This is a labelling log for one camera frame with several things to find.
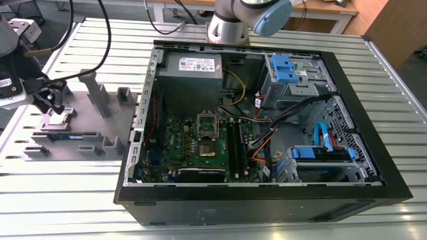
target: metal slotted table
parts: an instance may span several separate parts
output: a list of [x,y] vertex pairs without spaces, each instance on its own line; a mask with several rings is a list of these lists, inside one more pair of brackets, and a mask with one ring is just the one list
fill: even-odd
[[[205,27],[188,25],[166,37],[148,22],[112,20],[112,49],[96,80],[108,91],[141,92],[153,40],[205,41]],[[164,31],[174,28],[160,23]],[[413,198],[376,207],[337,223],[210,226],[140,226],[113,204],[121,161],[23,161],[22,142],[39,117],[21,106],[0,137],[0,239],[412,239],[427,236],[427,114],[374,45],[357,36],[281,31],[269,38],[250,33],[253,46],[333,52]],[[63,48],[43,72],[50,78],[94,67],[106,46],[102,19],[76,23]],[[76,79],[72,91],[84,89]]]

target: gray floor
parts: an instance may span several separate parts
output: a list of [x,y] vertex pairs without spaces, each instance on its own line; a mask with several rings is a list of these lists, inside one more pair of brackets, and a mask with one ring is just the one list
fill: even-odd
[[[42,33],[37,40],[39,47],[43,49],[54,46],[63,35],[68,26],[69,13],[68,11],[57,11],[54,2],[51,1],[38,0],[37,4],[45,19],[45,24],[41,26]],[[77,16],[102,18],[100,7],[96,4],[74,3],[73,5],[74,14]],[[105,9],[110,19],[148,21],[144,7],[105,5]],[[188,18],[185,13],[178,13],[178,15]],[[180,23],[182,21],[181,18],[172,17],[172,12],[166,9],[164,10],[164,20],[169,23]],[[204,24],[205,21],[209,21],[209,18],[197,16],[196,20],[198,24]],[[39,63],[43,64],[47,58],[49,56],[39,57]],[[412,55],[398,68],[397,74],[424,108],[427,108],[427,61],[417,59],[416,55]],[[0,128],[5,128],[13,112],[13,110],[0,109]]]

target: black computer chassis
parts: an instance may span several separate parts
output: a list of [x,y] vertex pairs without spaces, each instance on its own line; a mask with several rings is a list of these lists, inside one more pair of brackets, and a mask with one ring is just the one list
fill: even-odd
[[[188,52],[193,43],[178,44]],[[209,43],[197,43],[202,47]],[[284,222],[334,222],[378,206],[393,205],[412,194],[374,130],[366,112],[332,52],[284,48],[214,45],[237,52],[286,51],[317,54],[322,59],[356,126],[382,186],[258,186],[258,187],[124,187],[124,154],[113,202],[122,205],[141,225],[218,225]]]

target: open computer tower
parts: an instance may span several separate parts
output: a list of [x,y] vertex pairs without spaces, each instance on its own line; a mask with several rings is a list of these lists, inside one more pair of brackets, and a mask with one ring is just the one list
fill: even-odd
[[142,225],[338,221],[412,197],[333,53],[156,41],[114,203]]

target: motherboard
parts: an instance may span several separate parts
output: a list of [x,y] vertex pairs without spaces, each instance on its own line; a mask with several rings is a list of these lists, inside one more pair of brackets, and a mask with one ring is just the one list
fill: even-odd
[[257,166],[248,166],[246,145],[254,138],[252,123],[217,119],[212,113],[194,118],[168,118],[164,148],[149,153],[158,165],[150,171],[156,182],[253,183],[260,181]]

